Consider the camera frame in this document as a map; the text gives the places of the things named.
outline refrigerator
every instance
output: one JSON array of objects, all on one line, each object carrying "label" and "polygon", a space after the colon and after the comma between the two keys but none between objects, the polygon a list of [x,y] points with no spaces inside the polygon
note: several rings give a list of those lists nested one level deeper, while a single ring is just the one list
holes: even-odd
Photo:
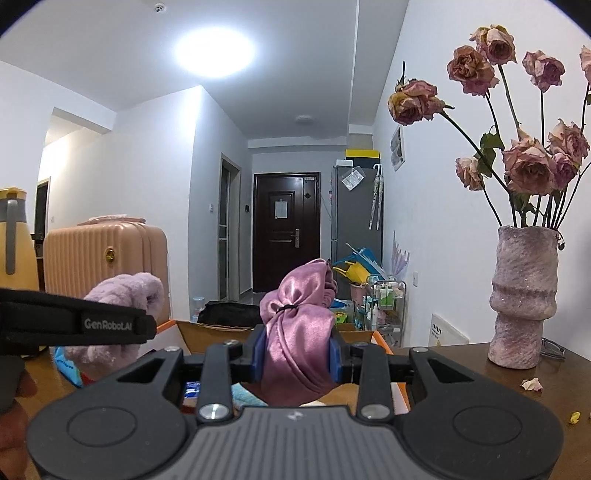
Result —
[{"label": "refrigerator", "polygon": [[[376,230],[377,214],[374,215],[372,229],[369,229],[371,205],[374,199],[374,180],[377,171],[373,168],[363,168],[365,178],[353,190],[349,190],[340,181],[340,177],[350,168],[334,167],[332,173],[332,240],[330,257],[333,264],[352,253],[347,244],[357,250],[362,247],[369,248],[378,260],[382,258],[383,221],[380,221],[380,230]],[[349,282],[338,273],[335,276],[339,288],[337,298],[350,300]]]}]

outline ceiling beam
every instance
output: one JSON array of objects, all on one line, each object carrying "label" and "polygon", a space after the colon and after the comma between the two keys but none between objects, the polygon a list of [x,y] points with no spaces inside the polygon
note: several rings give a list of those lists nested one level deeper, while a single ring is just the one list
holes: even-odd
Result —
[{"label": "ceiling beam", "polygon": [[275,147],[346,147],[347,137],[312,138],[312,137],[279,137],[255,138],[248,141],[248,148]]}]

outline ceiling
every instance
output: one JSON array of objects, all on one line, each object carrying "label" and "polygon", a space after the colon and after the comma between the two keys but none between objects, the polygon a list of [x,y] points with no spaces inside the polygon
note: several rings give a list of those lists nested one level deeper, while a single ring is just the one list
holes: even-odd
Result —
[{"label": "ceiling", "polygon": [[[359,0],[359,15],[357,0],[165,0],[163,14],[155,2],[44,0],[0,60],[114,111],[203,85],[249,139],[331,138],[373,123],[408,0]],[[185,72],[176,42],[205,26],[250,38],[254,62],[224,79]]]},{"label": "ceiling", "polygon": [[64,120],[58,116],[52,115],[49,122],[49,129],[45,136],[45,146],[65,137],[66,135],[75,132],[82,128],[80,125],[76,125],[68,120]]}]

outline white wall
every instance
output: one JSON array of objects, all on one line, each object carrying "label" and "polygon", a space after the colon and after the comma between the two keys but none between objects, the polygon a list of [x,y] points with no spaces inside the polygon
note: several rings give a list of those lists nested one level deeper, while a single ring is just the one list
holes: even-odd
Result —
[{"label": "white wall", "polygon": [[330,258],[330,183],[332,167],[345,151],[288,151],[255,153],[252,172],[255,173],[320,173],[320,256]]},{"label": "white wall", "polygon": [[196,87],[119,112],[112,132],[81,129],[44,154],[51,174],[50,229],[110,213],[143,217],[163,229],[176,319],[189,318],[187,220],[201,92]]},{"label": "white wall", "polygon": [[115,121],[115,112],[102,105],[0,61],[0,188],[17,186],[27,191],[31,231],[41,153],[55,107],[107,129]]},{"label": "white wall", "polygon": [[[248,142],[238,127],[201,87],[195,128],[189,206],[189,292],[217,300],[217,226],[222,155],[241,169],[240,192],[240,292],[251,287],[252,158]],[[214,205],[213,212],[209,204]]]},{"label": "white wall", "polygon": [[[469,8],[466,0],[411,0],[392,68],[374,125],[374,147],[389,158],[389,143],[396,128],[386,108],[388,96],[406,61],[407,77],[425,79],[439,87],[439,96],[456,110],[451,116],[476,141],[492,125],[486,101],[462,93],[451,82],[446,66],[456,47],[481,25],[502,24],[515,36],[519,64],[506,66],[519,121],[526,131],[540,136],[540,93],[521,67],[526,51],[545,51],[565,67],[563,87],[545,95],[546,132],[563,118],[580,124],[586,81],[580,71],[579,52],[591,41],[574,23],[545,0],[496,0]],[[505,144],[515,137],[502,85],[492,90]],[[407,345],[425,345],[432,313],[438,313],[470,337],[488,342],[494,333],[495,314],[488,304],[495,269],[497,224],[481,192],[465,190],[455,175],[457,157],[473,154],[469,144],[443,118],[404,128],[407,162],[394,173],[385,168],[384,252],[389,258],[392,233],[409,249],[408,277],[419,273],[418,288],[410,286]],[[497,159],[496,169],[502,171]],[[546,322],[544,334],[591,358],[591,202],[589,179],[584,179],[561,232],[566,249],[560,253],[558,312]],[[494,181],[488,190],[501,218],[511,218],[506,196]]]}]

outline door frame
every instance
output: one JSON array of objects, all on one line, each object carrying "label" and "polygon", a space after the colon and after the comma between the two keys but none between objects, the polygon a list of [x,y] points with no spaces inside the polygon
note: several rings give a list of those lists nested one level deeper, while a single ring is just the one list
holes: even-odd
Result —
[{"label": "door frame", "polygon": [[228,300],[238,301],[240,298],[240,195],[242,169],[224,154],[220,158],[219,185],[217,190],[217,224],[216,224],[216,253],[217,253],[217,297],[220,299],[219,290],[219,199],[222,194],[222,170],[230,172],[230,185],[228,194],[228,256],[226,258],[228,268]]},{"label": "door frame", "polygon": [[263,178],[282,178],[282,177],[315,177],[316,178],[316,221],[318,223],[318,255],[320,256],[320,246],[322,244],[322,226],[320,224],[320,203],[322,202],[321,190],[320,190],[320,181],[321,181],[321,172],[319,171],[309,171],[309,172],[275,172],[275,173],[255,173],[254,174],[254,188],[252,189],[252,252],[251,252],[251,278],[252,284],[254,285],[254,278],[255,278],[255,246],[257,242],[256,238],[256,199],[259,193],[259,179]]}]

